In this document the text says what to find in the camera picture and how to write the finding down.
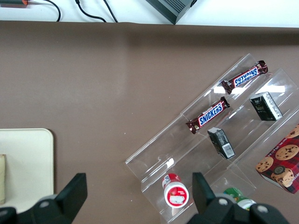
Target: bottle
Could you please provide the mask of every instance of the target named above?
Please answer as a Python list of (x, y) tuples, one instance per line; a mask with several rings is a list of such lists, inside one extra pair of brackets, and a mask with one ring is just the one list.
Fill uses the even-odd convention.
[(176, 174), (168, 174), (163, 178), (164, 198), (172, 208), (182, 208), (189, 200), (189, 192)]
[(238, 188), (228, 188), (224, 191), (224, 194), (232, 196), (241, 208), (248, 211), (251, 205), (256, 204), (255, 201), (245, 197)]

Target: tiered acrylic display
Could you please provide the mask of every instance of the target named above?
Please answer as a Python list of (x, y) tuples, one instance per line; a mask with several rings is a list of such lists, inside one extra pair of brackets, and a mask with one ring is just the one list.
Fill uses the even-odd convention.
[[(294, 101), (298, 99), (297, 85), (282, 70), (260, 75), (237, 87), (228, 95), (221, 85), (222, 80), (230, 80), (250, 69), (256, 59), (248, 54), (222, 75), (210, 88), (193, 101), (166, 128), (153, 137), (136, 153), (126, 160), (126, 164), (141, 181), (142, 193), (161, 215), (162, 223), (186, 223), (197, 213), (192, 199), (192, 173), (201, 172), (212, 190), (223, 192), (228, 187), (239, 188), (246, 196), (252, 194), (256, 183), (249, 179), (247, 172), (254, 172), (249, 166), (251, 148), (262, 137), (275, 132), (297, 112)], [(278, 121), (261, 121), (249, 98), (253, 94), (269, 92), (283, 118)], [(230, 108), (225, 109), (199, 132), (192, 134), (186, 122), (199, 116), (210, 105), (225, 96)], [(229, 160), (217, 154), (207, 131), (212, 127), (222, 128), (228, 137), (235, 156)], [(188, 188), (190, 199), (180, 209), (173, 209), (164, 199), (162, 179), (166, 174), (177, 174)]]

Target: black cable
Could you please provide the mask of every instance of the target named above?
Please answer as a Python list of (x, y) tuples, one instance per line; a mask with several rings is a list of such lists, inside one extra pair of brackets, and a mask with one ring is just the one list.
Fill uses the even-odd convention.
[(114, 16), (114, 14), (113, 14), (113, 12), (112, 12), (110, 6), (109, 6), (108, 3), (106, 2), (106, 0), (103, 0), (103, 1), (104, 1), (104, 3), (106, 4), (107, 8), (109, 9), (109, 12), (111, 13), (111, 15), (112, 15), (114, 21), (115, 21), (115, 22), (118, 22), (117, 19), (116, 19), (116, 17)]
[(102, 20), (103, 22), (106, 22), (106, 20), (104, 20), (102, 17), (94, 16), (94, 15), (90, 15), (90, 14), (84, 12), (84, 10), (82, 9), (82, 7), (80, 6), (80, 1), (79, 1), (79, 0), (75, 0), (75, 1), (76, 1), (77, 5), (78, 5), (79, 9), (81, 10), (81, 12), (82, 12), (84, 15), (86, 15), (86, 16), (88, 16), (88, 17), (91, 17), (91, 18), (95, 18), (95, 19)]
[(61, 18), (61, 12), (60, 12), (59, 7), (58, 7), (53, 1), (50, 1), (50, 0), (42, 0), (42, 1), (47, 1), (47, 2), (51, 3), (52, 5), (54, 5), (54, 6), (56, 7), (56, 9), (57, 9), (57, 11), (58, 11), (58, 19), (57, 19), (56, 22), (59, 22), (59, 21), (60, 21), (60, 18)]

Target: candy bar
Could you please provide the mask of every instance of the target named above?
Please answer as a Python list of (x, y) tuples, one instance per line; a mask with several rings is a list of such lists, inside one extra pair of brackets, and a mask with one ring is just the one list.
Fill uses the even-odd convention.
[(203, 125), (211, 121), (213, 118), (215, 118), (218, 114), (220, 114), (228, 107), (230, 107), (230, 105), (226, 101), (225, 97), (221, 97), (220, 100), (215, 104), (211, 105), (209, 109), (207, 109), (197, 118), (190, 120), (186, 124), (189, 127), (190, 131), (193, 134), (195, 134), (200, 128), (203, 127)]
[(261, 74), (265, 74), (268, 72), (268, 66), (264, 61), (258, 61), (251, 69), (237, 75), (236, 77), (228, 80), (222, 81), (221, 84), (225, 91), (228, 94), (232, 93), (232, 90), (241, 84), (247, 82), (248, 80), (257, 77)]

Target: brown tabletop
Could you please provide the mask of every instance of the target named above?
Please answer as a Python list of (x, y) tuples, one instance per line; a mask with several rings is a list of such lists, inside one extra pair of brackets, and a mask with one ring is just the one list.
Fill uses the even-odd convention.
[[(87, 173), (74, 223), (157, 224), (125, 160), (247, 53), (299, 84), (298, 37), (282, 28), (0, 21), (0, 128), (52, 131), (56, 192)], [(299, 194), (265, 189), (255, 199), (297, 223), (289, 204)]]

